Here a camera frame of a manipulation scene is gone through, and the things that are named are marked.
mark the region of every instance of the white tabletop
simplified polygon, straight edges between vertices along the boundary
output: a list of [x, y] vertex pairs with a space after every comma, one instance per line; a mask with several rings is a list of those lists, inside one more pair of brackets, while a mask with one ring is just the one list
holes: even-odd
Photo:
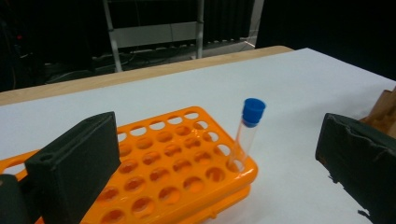
[[0, 106], [0, 159], [41, 148], [81, 120], [115, 111], [118, 125], [198, 105], [231, 136], [243, 101], [267, 108], [250, 156], [250, 195], [207, 223], [371, 223], [315, 160], [327, 112], [360, 119], [396, 82], [311, 49]]

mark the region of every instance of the blue screw cap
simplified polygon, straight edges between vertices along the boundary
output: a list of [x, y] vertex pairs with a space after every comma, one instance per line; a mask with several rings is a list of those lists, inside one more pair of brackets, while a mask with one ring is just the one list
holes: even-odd
[[246, 99], [245, 106], [242, 111], [242, 119], [244, 122], [247, 122], [249, 126], [256, 126], [262, 118], [265, 107], [265, 103], [259, 99]]

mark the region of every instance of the metal frame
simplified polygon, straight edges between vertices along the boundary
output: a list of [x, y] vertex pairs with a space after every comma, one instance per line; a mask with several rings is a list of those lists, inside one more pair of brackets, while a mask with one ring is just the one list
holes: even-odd
[[116, 72], [122, 72], [119, 48], [196, 39], [196, 58], [202, 58], [204, 45], [204, 1], [197, 0], [197, 21], [114, 29], [108, 8], [108, 2], [111, 2], [111, 0], [103, 0]]

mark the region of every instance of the orange test tube rack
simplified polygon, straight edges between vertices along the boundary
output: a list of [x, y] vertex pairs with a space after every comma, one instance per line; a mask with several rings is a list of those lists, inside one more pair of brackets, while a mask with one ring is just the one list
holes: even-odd
[[[241, 173], [227, 167], [233, 139], [198, 106], [117, 132], [121, 165], [81, 224], [200, 223], [246, 198], [258, 173], [251, 158]], [[34, 153], [0, 161], [0, 173]]]

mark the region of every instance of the test tube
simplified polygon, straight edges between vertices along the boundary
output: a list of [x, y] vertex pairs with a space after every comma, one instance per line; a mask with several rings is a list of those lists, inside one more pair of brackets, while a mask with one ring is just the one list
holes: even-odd
[[265, 103], [259, 99], [248, 98], [245, 100], [242, 118], [227, 164], [230, 170], [234, 172], [245, 170], [248, 152], [265, 107]]

